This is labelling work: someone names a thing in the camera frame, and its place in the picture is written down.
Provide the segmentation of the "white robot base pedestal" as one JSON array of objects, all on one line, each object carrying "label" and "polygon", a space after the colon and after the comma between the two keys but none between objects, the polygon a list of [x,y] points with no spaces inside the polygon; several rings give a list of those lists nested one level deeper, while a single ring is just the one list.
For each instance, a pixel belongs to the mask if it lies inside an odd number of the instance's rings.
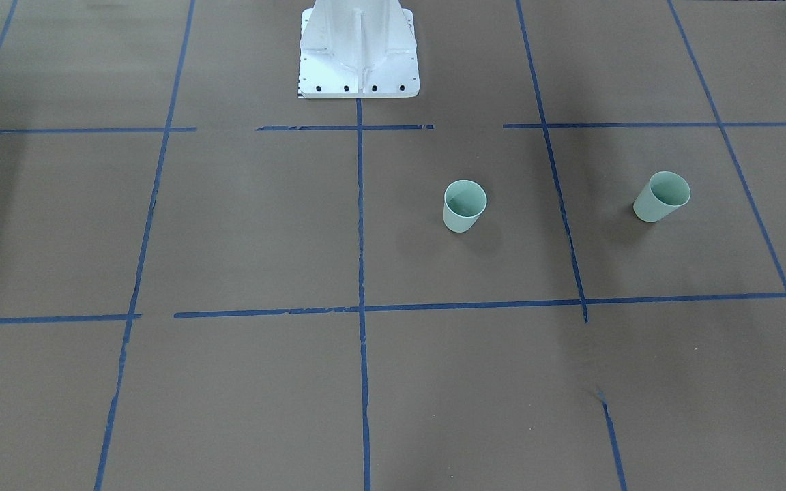
[{"label": "white robot base pedestal", "polygon": [[303,10],[297,96],[414,98],[420,88],[415,19],[399,1],[316,1]]}]

